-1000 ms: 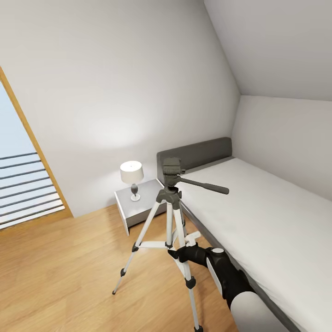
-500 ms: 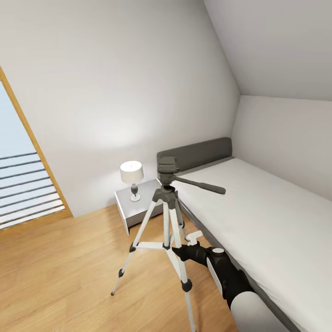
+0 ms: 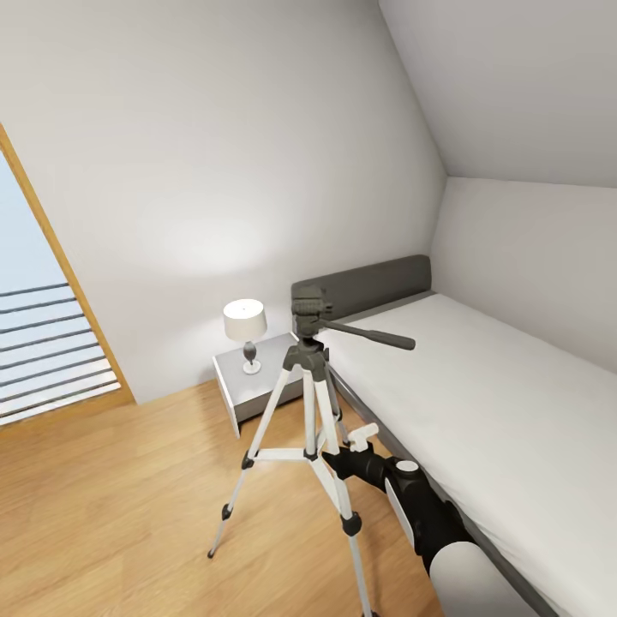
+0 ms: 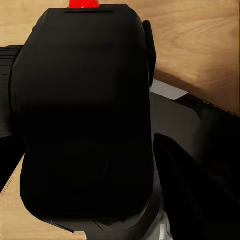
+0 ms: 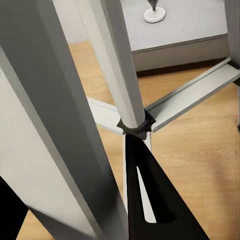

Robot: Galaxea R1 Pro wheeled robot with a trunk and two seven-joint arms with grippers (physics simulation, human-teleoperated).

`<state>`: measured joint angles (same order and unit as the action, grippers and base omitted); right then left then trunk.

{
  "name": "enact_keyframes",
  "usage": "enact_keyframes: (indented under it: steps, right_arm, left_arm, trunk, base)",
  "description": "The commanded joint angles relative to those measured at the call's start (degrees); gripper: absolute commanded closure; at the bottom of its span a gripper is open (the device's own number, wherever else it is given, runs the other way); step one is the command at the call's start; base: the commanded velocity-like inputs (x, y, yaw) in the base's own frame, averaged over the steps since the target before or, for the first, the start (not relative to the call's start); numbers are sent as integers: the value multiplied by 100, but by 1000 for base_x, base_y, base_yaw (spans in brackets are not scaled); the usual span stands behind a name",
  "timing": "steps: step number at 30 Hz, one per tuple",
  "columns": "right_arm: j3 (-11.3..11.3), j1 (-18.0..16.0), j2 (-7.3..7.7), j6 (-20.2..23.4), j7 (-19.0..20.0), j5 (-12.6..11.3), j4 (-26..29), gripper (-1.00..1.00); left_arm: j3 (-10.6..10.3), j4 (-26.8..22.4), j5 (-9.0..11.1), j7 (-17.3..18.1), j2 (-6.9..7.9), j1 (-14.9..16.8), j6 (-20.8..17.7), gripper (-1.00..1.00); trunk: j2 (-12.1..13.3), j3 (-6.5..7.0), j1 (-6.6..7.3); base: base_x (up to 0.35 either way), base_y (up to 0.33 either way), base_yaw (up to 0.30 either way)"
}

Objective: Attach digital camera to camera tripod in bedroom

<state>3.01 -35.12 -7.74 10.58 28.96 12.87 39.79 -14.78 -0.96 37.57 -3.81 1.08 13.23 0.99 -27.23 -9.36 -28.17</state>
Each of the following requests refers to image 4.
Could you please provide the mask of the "digital camera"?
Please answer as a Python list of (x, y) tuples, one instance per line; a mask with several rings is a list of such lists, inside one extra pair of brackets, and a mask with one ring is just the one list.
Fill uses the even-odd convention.
[(135, 226), (154, 188), (151, 22), (128, 4), (49, 8), (24, 45), (0, 47), (0, 139), (23, 135), (20, 196), (74, 232)]

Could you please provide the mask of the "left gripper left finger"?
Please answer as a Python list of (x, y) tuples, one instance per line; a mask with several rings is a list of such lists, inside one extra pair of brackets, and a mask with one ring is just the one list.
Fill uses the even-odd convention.
[(21, 133), (0, 138), (0, 193), (25, 155), (26, 145)]

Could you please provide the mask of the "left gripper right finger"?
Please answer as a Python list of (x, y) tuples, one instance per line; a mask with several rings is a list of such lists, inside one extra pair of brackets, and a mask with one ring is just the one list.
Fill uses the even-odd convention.
[(174, 139), (152, 150), (173, 240), (240, 240), (240, 202)]

